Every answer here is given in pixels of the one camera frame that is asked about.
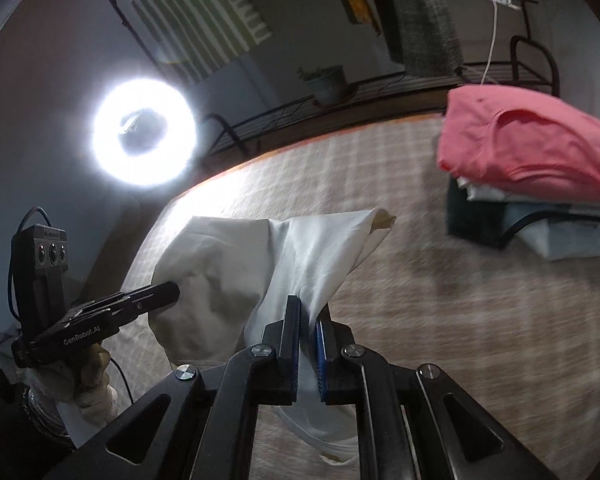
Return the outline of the gloved left hand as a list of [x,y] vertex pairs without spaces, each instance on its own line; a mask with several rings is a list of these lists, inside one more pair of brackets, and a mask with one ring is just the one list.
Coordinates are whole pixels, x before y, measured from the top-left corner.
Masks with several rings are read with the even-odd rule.
[[109,385],[109,363],[110,353],[100,344],[92,344],[74,361],[26,370],[26,377],[36,400],[46,408],[57,410],[59,403],[74,405],[79,422],[102,429],[117,417],[118,393]]

